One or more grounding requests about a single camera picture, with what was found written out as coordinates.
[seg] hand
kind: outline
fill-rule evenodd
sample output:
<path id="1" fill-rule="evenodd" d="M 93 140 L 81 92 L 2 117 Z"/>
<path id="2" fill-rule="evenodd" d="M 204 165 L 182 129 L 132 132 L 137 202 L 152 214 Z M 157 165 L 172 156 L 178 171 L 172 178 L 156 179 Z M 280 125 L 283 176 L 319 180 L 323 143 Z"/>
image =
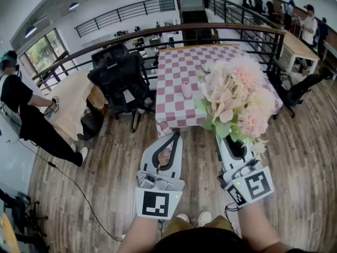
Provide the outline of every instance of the hand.
<path id="1" fill-rule="evenodd" d="M 57 109 L 57 104 L 55 102 L 52 103 L 52 105 L 49 106 L 49 109 L 51 109 L 53 112 Z"/>

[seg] backpack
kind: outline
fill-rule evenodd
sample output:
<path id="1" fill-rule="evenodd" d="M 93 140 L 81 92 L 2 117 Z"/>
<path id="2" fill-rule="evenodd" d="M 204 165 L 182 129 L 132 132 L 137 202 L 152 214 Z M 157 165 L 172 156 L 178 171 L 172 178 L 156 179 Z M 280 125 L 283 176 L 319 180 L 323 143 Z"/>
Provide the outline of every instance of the backpack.
<path id="1" fill-rule="evenodd" d="M 0 78 L 0 91 L 8 75 Z M 13 112 L 5 102 L 1 101 L 0 94 L 0 140 L 7 143 L 15 143 L 19 140 L 20 129 L 22 126 L 21 117 L 18 113 Z"/>

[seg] wooden floor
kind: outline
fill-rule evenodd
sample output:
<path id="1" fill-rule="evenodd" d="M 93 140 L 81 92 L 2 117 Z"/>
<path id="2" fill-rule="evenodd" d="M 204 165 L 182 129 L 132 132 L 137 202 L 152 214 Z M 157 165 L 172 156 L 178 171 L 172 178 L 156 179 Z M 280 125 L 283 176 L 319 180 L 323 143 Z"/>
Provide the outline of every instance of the wooden floor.
<path id="1" fill-rule="evenodd" d="M 282 109 L 270 119 L 266 160 L 275 193 L 263 200 L 267 217 L 283 242 L 304 250 L 337 252 L 337 82 L 313 87 L 292 119 Z M 134 188 L 143 151 L 157 139 L 154 114 L 142 116 L 138 130 L 129 133 L 130 117 L 107 118 L 101 134 L 86 145 L 85 164 L 78 168 L 53 162 L 85 192 L 103 226 L 120 238 L 135 215 Z M 214 133 L 201 127 L 182 132 L 183 174 L 186 182 L 178 212 L 193 223 L 201 211 L 223 215 L 231 202 L 216 181 L 220 169 Z M 52 159 L 46 152 L 43 157 Z M 116 252 L 114 242 L 95 221 L 72 181 L 36 160 L 29 193 L 39 200 L 39 213 L 51 252 Z M 237 229 L 235 213 L 229 214 Z"/>

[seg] pink cup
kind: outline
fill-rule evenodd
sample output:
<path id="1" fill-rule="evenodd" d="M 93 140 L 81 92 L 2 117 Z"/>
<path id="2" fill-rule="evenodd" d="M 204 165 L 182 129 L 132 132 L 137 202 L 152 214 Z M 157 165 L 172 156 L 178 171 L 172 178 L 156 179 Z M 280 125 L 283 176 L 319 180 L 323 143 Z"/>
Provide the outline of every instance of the pink cup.
<path id="1" fill-rule="evenodd" d="M 184 82 L 182 84 L 182 90 L 185 98 L 189 99 L 192 96 L 192 87 L 189 82 Z"/>

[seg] flower bouquet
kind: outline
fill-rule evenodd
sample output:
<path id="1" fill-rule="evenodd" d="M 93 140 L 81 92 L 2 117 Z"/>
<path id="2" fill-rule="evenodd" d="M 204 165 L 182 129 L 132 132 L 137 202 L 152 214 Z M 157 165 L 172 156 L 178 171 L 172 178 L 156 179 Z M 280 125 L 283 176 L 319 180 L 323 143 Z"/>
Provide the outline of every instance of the flower bouquet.
<path id="1" fill-rule="evenodd" d="M 198 86 L 205 98 L 195 102 L 207 113 L 202 127 L 241 140 L 260 157 L 266 141 L 260 139 L 275 109 L 273 94 L 262 86 L 260 64 L 249 56 L 218 60 Z"/>

